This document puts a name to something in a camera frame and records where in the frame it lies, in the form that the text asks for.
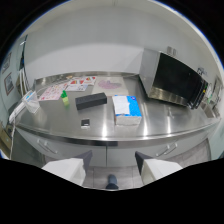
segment white container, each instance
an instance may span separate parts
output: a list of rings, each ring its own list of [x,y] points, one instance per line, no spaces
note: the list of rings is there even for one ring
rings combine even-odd
[[[24,102],[27,110],[30,113],[36,113],[36,111],[38,110],[38,108],[40,107],[39,101],[37,99],[37,94],[36,91],[32,91],[30,90],[22,99],[22,101]]]

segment paper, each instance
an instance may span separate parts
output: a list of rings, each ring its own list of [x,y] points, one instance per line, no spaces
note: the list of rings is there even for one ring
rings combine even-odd
[[[129,102],[126,96],[113,96],[115,114],[130,114]]]
[[[68,86],[68,83],[54,85],[45,90],[40,96],[39,101],[45,100],[58,100],[62,94],[62,91]]]
[[[90,85],[93,86],[96,81],[96,76],[74,77],[68,85]]]
[[[88,76],[85,77],[83,84],[88,84],[90,86],[93,86],[96,81],[96,76]]]
[[[66,91],[85,91],[88,85],[70,85],[67,87]]]
[[[82,85],[84,82],[84,77],[74,77],[72,80],[68,83],[68,85]]]
[[[92,94],[102,92],[106,96],[129,95],[123,77],[97,77]]]

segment white wall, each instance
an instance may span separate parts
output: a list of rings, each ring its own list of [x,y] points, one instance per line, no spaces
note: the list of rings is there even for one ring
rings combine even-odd
[[[16,81],[18,78],[18,61],[21,58],[22,55],[22,48],[23,46],[20,46],[20,43],[24,40],[24,37],[21,39],[18,39],[14,45],[12,46],[12,48],[10,49],[9,53],[11,52],[11,58],[10,58],[10,66],[8,67],[8,69],[1,74],[0,76],[0,85],[1,85],[1,91],[0,94],[2,96],[2,103],[4,103],[5,105],[5,109],[7,110],[7,119],[8,119],[8,109],[16,102],[18,102],[21,99],[20,94],[17,91],[16,88]],[[13,82],[13,90],[9,93],[9,95],[7,96],[6,94],[6,90],[5,90],[5,83],[4,80],[5,78],[11,73],[11,77],[12,77],[12,82]]]
[[[217,65],[209,51],[167,20],[125,7],[68,13],[30,33],[25,50],[29,84],[34,78],[78,71],[139,73],[143,48],[178,50],[194,70],[204,67],[214,83]]]

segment black box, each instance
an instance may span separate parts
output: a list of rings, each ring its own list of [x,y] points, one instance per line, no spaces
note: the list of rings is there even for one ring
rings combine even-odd
[[[107,104],[107,96],[105,93],[97,93],[93,95],[78,97],[75,99],[77,110]]]

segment green bottle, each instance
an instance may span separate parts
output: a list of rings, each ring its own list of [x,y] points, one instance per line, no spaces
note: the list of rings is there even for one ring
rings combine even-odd
[[[68,96],[67,96],[67,93],[65,92],[65,90],[63,90],[63,92],[62,92],[61,98],[62,98],[65,106],[69,104]]]

